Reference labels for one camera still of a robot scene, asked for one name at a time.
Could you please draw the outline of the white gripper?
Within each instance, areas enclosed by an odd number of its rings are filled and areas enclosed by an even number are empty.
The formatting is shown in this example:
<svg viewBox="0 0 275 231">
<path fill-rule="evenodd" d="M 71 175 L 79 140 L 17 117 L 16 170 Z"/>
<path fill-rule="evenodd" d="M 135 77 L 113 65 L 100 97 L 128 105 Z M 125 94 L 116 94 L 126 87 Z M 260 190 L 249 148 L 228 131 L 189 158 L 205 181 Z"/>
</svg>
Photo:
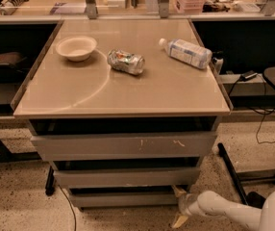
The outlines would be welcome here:
<svg viewBox="0 0 275 231">
<path fill-rule="evenodd" d="M 180 228 L 187 220 L 189 216 L 199 215 L 200 207 L 198 205 L 198 195 L 193 193 L 187 193 L 183 188 L 172 185 L 172 189 L 175 196 L 178 197 L 179 213 L 176 214 L 175 219 L 171 225 L 172 228 Z"/>
</svg>

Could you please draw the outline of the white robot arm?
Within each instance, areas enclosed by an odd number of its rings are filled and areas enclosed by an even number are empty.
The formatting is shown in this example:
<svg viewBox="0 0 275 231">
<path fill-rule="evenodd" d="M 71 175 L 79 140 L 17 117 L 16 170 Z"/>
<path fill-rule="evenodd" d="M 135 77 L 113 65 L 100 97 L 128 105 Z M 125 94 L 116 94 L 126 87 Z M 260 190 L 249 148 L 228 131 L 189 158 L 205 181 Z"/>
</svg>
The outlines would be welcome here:
<svg viewBox="0 0 275 231">
<path fill-rule="evenodd" d="M 207 218 L 225 217 L 249 231 L 275 231 L 275 192 L 259 209 L 229 201 L 213 191 L 192 194 L 178 186 L 173 186 L 172 189 L 178 198 L 179 208 L 173 228 L 179 228 L 189 217 L 198 215 Z"/>
</svg>

